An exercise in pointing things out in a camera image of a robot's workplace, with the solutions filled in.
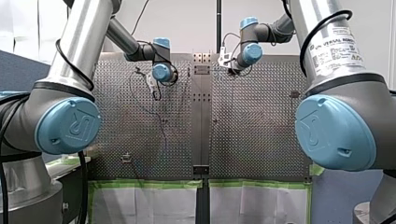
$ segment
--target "perforated metal panel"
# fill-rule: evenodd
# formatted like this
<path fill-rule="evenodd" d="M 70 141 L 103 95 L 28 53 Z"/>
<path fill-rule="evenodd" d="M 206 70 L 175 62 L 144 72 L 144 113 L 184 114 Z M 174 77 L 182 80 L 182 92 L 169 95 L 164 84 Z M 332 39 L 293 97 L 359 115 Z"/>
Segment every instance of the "perforated metal panel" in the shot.
<path fill-rule="evenodd" d="M 186 55 L 173 59 L 179 81 L 161 86 L 163 99 L 156 102 L 134 72 L 139 67 L 150 73 L 151 63 L 128 63 L 120 53 L 101 56 L 94 95 L 103 125 L 92 146 L 99 155 L 91 178 L 192 179 L 191 60 Z M 126 153 L 131 163 L 121 162 Z"/>
<path fill-rule="evenodd" d="M 211 178 L 304 181 L 310 160 L 294 131 L 302 96 L 291 97 L 305 90 L 298 57 L 266 56 L 247 77 L 214 70 Z"/>

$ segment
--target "white cloth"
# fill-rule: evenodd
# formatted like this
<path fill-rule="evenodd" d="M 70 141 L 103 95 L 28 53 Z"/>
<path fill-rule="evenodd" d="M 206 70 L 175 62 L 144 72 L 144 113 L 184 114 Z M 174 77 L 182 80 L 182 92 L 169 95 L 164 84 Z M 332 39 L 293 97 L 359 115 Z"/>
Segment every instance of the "white cloth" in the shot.
<path fill-rule="evenodd" d="M 92 224 L 194 224 L 197 189 L 97 189 Z"/>
<path fill-rule="evenodd" d="M 309 224 L 308 189 L 214 187 L 212 224 Z"/>

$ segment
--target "vertical metal rail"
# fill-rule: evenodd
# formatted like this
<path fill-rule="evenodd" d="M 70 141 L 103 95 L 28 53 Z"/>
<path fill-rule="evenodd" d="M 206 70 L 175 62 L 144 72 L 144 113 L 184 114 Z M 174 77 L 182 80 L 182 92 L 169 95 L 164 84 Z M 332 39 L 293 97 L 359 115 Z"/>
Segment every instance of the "vertical metal rail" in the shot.
<path fill-rule="evenodd" d="M 218 0 L 217 2 L 217 51 L 216 53 L 220 53 L 220 48 L 221 48 L 221 0 Z"/>
<path fill-rule="evenodd" d="M 203 181 L 197 190 L 197 224 L 210 223 L 209 152 L 212 121 L 212 65 L 209 53 L 194 54 L 192 63 L 192 153 L 195 179 Z"/>

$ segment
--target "light blue joint cap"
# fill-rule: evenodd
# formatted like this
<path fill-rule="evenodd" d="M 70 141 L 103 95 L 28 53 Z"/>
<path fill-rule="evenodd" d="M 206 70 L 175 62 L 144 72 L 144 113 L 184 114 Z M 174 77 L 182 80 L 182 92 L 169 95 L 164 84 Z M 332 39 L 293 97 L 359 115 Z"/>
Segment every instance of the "light blue joint cap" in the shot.
<path fill-rule="evenodd" d="M 259 23 L 259 20 L 257 20 L 257 18 L 256 17 L 247 17 L 247 18 L 244 18 L 242 21 L 241 21 L 241 30 L 243 30 L 243 29 L 245 29 L 247 26 L 249 26 L 249 25 L 251 25 L 251 24 L 257 24 L 257 23 Z"/>
<path fill-rule="evenodd" d="M 375 162 L 370 128 L 341 100 L 327 95 L 308 97 L 297 109 L 295 129 L 305 154 L 324 168 L 362 171 Z"/>
<path fill-rule="evenodd" d="M 156 37 L 154 38 L 153 43 L 166 49 L 171 48 L 171 41 L 169 40 L 169 38 L 166 37 Z"/>
<path fill-rule="evenodd" d="M 73 154 L 87 147 L 101 125 L 97 106 L 82 97 L 67 98 L 54 105 L 35 127 L 35 143 L 52 154 Z"/>
<path fill-rule="evenodd" d="M 152 67 L 152 75 L 155 79 L 161 82 L 170 81 L 172 78 L 171 71 L 168 66 L 163 63 L 157 63 Z"/>
<path fill-rule="evenodd" d="M 256 43 L 248 44 L 242 52 L 242 59 L 245 63 L 252 65 L 262 57 L 262 46 Z"/>

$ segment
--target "label sticker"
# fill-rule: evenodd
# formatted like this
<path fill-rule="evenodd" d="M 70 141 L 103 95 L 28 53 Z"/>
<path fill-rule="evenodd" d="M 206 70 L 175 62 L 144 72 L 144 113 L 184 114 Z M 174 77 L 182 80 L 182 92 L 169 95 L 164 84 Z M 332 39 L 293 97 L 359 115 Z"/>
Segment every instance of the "label sticker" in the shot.
<path fill-rule="evenodd" d="M 312 40 L 308 49 L 317 76 L 327 76 L 343 66 L 364 68 L 355 37 L 347 27 L 332 28 L 331 36 Z"/>

